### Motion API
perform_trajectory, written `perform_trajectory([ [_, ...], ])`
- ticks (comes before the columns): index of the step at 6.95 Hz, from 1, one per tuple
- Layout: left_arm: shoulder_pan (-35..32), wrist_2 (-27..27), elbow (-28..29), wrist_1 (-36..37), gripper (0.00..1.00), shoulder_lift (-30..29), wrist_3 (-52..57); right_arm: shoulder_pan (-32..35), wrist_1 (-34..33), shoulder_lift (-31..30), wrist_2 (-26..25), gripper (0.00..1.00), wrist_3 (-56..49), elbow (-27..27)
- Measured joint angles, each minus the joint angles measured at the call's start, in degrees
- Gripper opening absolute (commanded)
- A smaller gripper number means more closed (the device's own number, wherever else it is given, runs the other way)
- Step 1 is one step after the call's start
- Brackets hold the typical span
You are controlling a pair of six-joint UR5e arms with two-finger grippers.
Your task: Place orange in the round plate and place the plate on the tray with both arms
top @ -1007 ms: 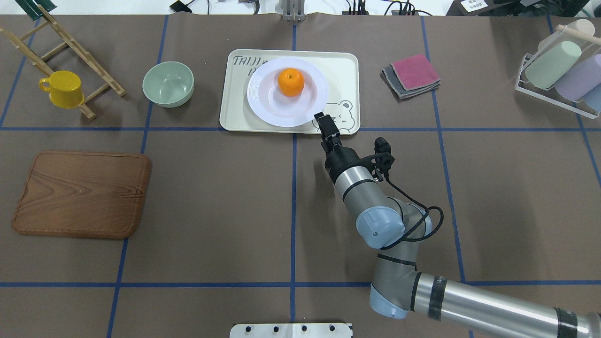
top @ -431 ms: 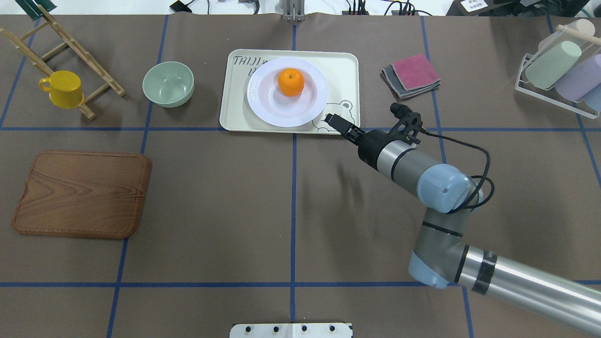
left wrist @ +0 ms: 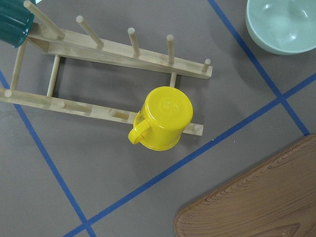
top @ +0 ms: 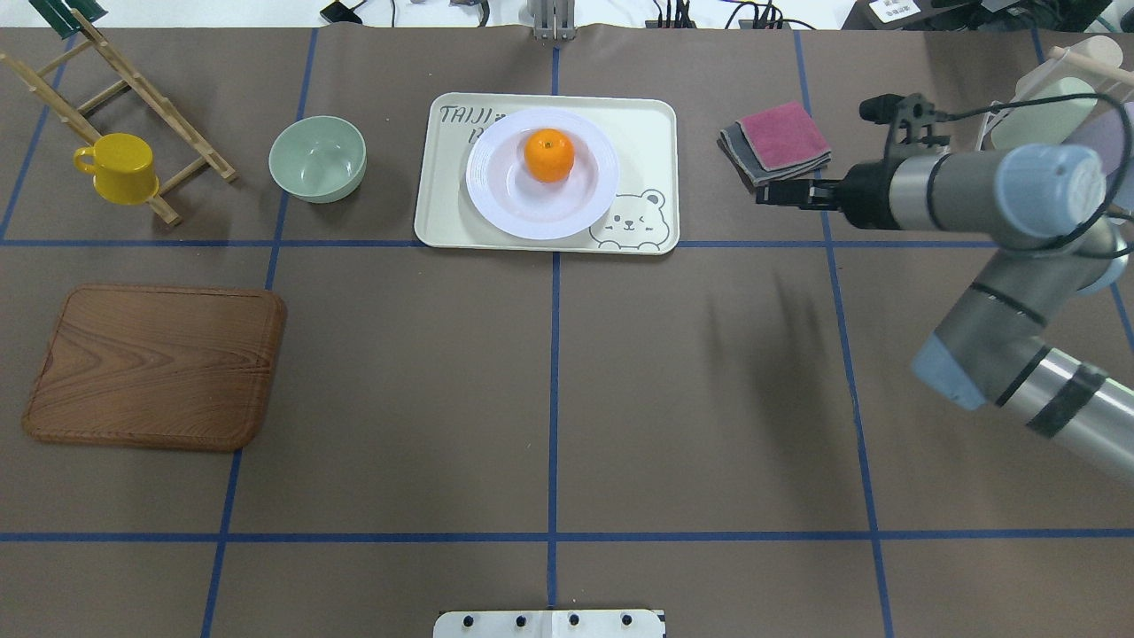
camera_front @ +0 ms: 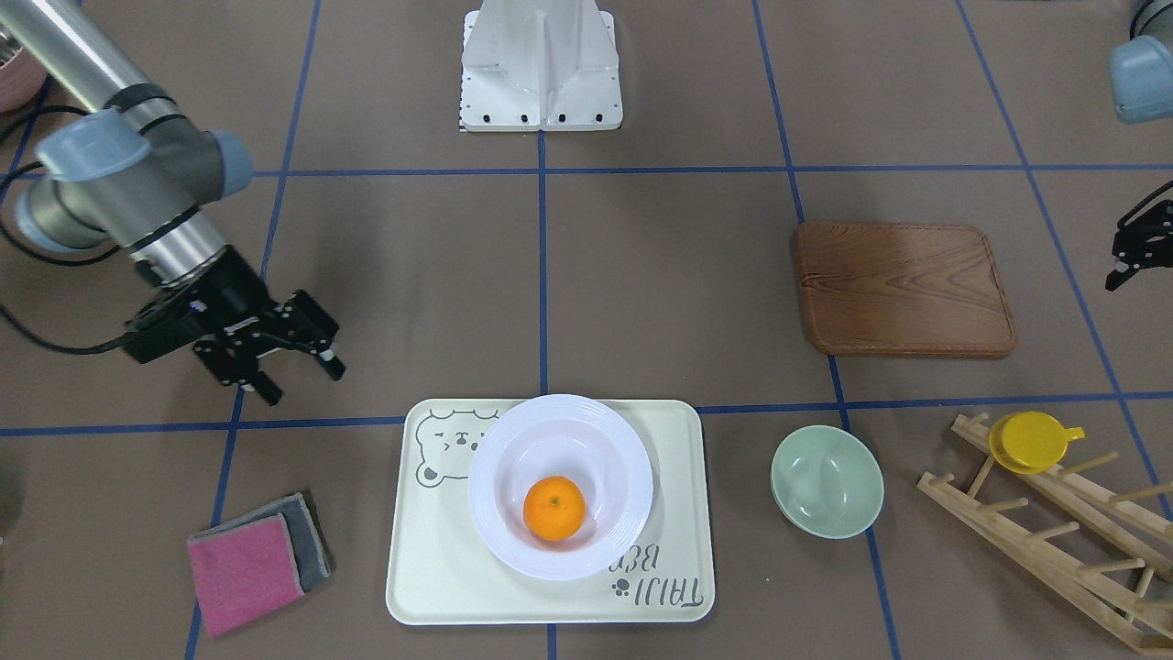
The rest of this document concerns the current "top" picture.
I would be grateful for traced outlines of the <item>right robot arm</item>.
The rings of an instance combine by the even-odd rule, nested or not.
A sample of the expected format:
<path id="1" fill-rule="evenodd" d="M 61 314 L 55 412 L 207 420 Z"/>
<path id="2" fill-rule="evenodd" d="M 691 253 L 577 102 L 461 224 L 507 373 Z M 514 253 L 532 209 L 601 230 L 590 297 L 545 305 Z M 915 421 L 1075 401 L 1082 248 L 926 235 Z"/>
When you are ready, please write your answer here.
<path id="1" fill-rule="evenodd" d="M 1131 390 L 1042 331 L 1074 295 L 1123 272 L 1122 235 L 1092 215 L 1106 179 L 1094 150 L 1029 144 L 948 153 L 892 144 L 843 179 L 758 186 L 762 205 L 837 210 L 866 230 L 984 233 L 997 244 L 912 364 L 963 409 L 997 405 L 1030 431 L 1129 484 Z"/>

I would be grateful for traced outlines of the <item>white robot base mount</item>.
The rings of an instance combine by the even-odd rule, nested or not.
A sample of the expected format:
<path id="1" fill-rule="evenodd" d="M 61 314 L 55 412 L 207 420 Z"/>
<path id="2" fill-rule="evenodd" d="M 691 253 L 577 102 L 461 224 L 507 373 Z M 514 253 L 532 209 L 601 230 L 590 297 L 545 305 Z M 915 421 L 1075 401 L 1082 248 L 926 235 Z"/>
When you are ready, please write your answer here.
<path id="1" fill-rule="evenodd" d="M 501 610 L 454 611 L 439 615 L 433 637 L 665 637 L 661 611 Z"/>

